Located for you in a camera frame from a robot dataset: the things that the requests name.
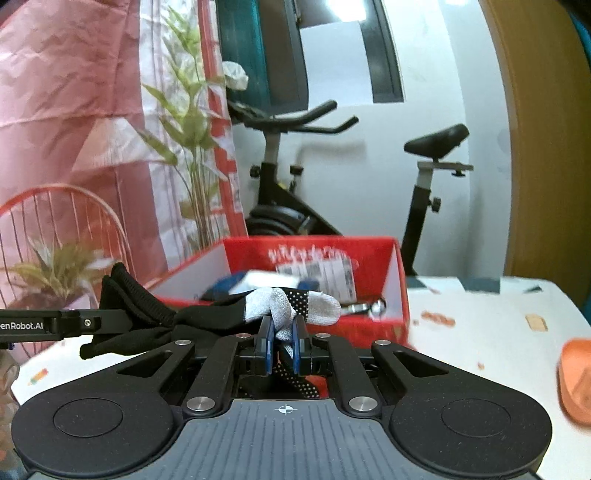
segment crosshair logo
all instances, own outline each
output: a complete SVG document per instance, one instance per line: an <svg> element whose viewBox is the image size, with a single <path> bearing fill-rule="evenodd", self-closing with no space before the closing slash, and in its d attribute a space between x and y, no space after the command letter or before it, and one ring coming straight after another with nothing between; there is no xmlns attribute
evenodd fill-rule
<svg viewBox="0 0 591 480"><path fill-rule="evenodd" d="M276 410L279 410L280 413L283 413L283 415L287 415L288 413L293 412L294 410L297 410L297 408L293 408L290 407L287 403L285 405L282 405L279 408L276 408Z"/></svg>

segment white wall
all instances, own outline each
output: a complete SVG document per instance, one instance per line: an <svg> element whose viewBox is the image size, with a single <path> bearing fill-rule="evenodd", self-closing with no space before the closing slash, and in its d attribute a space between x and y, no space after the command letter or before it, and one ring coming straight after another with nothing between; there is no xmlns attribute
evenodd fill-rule
<svg viewBox="0 0 591 480"><path fill-rule="evenodd" d="M305 167L299 195L344 234L401 239L419 158L406 154L404 143L459 122L467 123L470 130L472 126L466 122L454 51L437 0L384 0L384 6L405 102L340 108L319 124L334 125L351 115L360 122L333 138L283 136L280 170L288 183L289 165L298 160ZM258 188L248 170L261 161L264 139L240 126L234 129L234 140L248 212L256 203ZM449 159L468 163L468 149L464 144ZM433 194L442 198L441 212L428 215L415 269L422 275L470 273L466 271L470 180L437 173Z"/></svg>
<svg viewBox="0 0 591 480"><path fill-rule="evenodd" d="M502 275L511 216L511 141L495 48L478 0L440 0L470 129L470 275Z"/></svg>

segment white table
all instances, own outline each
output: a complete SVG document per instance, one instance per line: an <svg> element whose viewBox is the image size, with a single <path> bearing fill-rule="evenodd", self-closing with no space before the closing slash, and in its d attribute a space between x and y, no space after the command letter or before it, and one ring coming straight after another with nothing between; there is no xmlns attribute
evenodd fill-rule
<svg viewBox="0 0 591 480"><path fill-rule="evenodd" d="M531 280L504 279L500 295L467 293L457 279L421 278L433 290L409 290L410 342L420 352L450 365L520 390L544 406L553 437L538 474L544 480L591 478L591 428L573 424L558 401L556 368L571 338L591 338L591 327L553 283L535 281L542 291L523 294ZM456 320L453 328L421 319L438 312ZM525 315L546 320L548 332L533 332ZM42 390L116 364L127 357L109 354L81 360L78 350L90 338L60 342L21 367L13 392L20 402ZM478 363L484 365L479 369ZM35 385L31 377L48 369Z"/></svg>

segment potted plant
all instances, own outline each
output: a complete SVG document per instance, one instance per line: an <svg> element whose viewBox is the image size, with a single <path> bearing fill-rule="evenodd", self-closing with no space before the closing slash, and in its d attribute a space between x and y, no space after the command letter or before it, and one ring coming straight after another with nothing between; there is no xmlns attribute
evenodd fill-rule
<svg viewBox="0 0 591 480"><path fill-rule="evenodd" d="M98 307L94 287L116 259L83 243L54 243L50 248L39 240L28 241L37 261L8 268L16 276L12 284L23 290L10 308L60 310L84 295L91 308Z"/></svg>

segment exercise bike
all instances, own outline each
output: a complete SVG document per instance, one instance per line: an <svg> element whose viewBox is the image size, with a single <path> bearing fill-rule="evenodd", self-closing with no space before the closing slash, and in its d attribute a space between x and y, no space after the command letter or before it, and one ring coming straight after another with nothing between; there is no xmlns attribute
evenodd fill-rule
<svg viewBox="0 0 591 480"><path fill-rule="evenodd" d="M289 188L277 181L277 160L282 133L305 132L334 135L342 133L359 122L356 116L334 128L311 127L308 124L325 116L337 108L333 100L296 117L275 118L264 112L240 103L228 102L232 118L247 128L261 131L265 135L265 155L261 165L253 165L250 176L259 179L258 204L246 219L249 235L341 235L341 233L308 204L294 193L296 179L303 173L303 167L291 165L293 180ZM411 199L410 211L402 240L401 254L406 275L416 275L413 269L418 244L429 208L438 213L441 198L431 200L431 181L433 171L451 171L455 177L464 177L464 172L472 171L474 166L462 163L446 163L444 159L458 147L470 132L463 124L453 125L425 137L416 138L404 145L404 151L430 158L431 161L419 160L417 183Z"/></svg>
<svg viewBox="0 0 591 480"><path fill-rule="evenodd" d="M337 108L334 100L296 117L275 118L264 112L240 103L228 102L230 115L247 128L259 130L265 135L265 155L261 165L251 167L250 176L259 179L258 203L246 219L249 235L341 235L327 220L302 202L295 194L295 180L286 189L277 182L277 160L281 134L305 132L321 135L342 133L359 122L352 116L334 128L311 127L308 124ZM290 167L294 177L301 176L304 169Z"/></svg>

